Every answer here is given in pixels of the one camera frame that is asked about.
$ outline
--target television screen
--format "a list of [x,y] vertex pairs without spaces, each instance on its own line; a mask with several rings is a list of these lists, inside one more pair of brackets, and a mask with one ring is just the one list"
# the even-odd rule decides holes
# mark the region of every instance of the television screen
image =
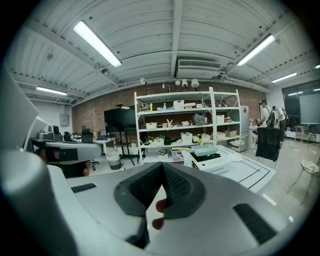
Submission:
[[135,107],[115,108],[104,111],[105,129],[108,132],[123,132],[136,130]]

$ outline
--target grey plastic part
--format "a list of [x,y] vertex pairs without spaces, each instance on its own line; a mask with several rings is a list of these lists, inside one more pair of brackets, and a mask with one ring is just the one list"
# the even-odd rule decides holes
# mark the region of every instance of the grey plastic part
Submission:
[[0,65],[0,149],[22,148],[38,110]]

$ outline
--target refrigerator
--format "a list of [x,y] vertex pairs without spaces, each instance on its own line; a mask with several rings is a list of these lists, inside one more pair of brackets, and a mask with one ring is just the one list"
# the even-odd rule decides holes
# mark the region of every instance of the refrigerator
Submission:
[[[240,147],[240,152],[245,151],[248,149],[248,142],[249,142],[249,107],[248,106],[240,106],[240,115],[241,115],[241,134],[240,134],[240,140],[244,141],[244,145]],[[230,118],[233,121],[239,121],[239,113],[238,111],[232,111],[229,114]]]

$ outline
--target white wall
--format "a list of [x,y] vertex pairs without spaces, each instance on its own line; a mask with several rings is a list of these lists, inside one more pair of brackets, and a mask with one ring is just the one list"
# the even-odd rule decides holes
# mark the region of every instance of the white wall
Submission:
[[[72,133],[72,109],[70,107],[39,101],[32,101],[32,103],[39,110],[39,117],[51,125],[58,126],[61,135],[64,135],[64,132]],[[60,126],[60,114],[69,115],[68,126]]]
[[284,95],[282,93],[282,88],[271,89],[269,93],[266,94],[266,101],[268,106],[272,109],[273,106],[285,108]]

